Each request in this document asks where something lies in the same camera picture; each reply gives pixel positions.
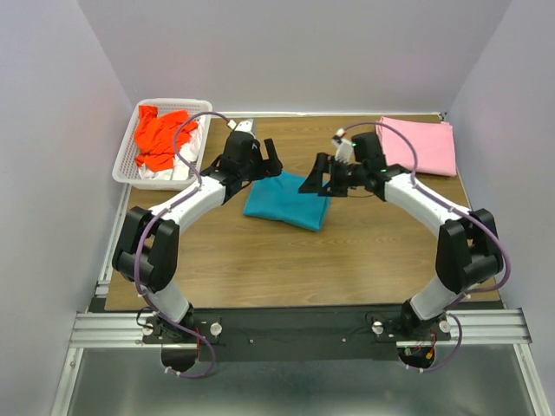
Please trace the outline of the teal polo shirt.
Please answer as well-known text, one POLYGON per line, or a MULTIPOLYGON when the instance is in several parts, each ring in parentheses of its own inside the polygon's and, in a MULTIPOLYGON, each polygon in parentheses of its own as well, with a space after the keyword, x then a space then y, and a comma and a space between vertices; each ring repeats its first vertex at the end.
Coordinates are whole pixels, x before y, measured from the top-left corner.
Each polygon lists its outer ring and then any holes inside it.
POLYGON ((256 181, 245 202, 243 215, 319 232, 330 207, 330 198, 299 193, 303 182, 303 177, 289 172, 256 181))

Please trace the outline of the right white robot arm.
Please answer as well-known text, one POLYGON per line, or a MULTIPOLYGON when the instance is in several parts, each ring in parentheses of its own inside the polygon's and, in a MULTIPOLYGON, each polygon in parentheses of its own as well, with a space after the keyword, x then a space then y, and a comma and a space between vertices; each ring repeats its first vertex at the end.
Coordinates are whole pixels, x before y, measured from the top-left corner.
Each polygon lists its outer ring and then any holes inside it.
POLYGON ((403 209, 437 238, 433 278, 401 305, 396 318, 383 325, 391 335, 419 339, 449 307, 502 271, 504 258, 493 215, 454 204, 406 167, 387 164, 376 133, 348 139, 340 129, 332 142, 335 153, 316 156, 299 192, 346 198, 350 189, 362 187, 403 209))

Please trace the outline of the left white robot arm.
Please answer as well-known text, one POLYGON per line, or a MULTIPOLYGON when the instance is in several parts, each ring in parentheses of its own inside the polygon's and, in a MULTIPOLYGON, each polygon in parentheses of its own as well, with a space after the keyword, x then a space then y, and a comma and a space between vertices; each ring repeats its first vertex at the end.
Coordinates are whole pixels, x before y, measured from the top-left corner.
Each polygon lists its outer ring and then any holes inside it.
POLYGON ((252 133, 233 131, 223 152, 197 173, 195 184, 163 204, 148 210, 135 206, 126 214, 112 267, 134 284, 171 341, 197 334, 193 306, 173 283, 181 234, 241 192, 245 183, 277 177, 282 170, 273 140, 259 142, 252 133))

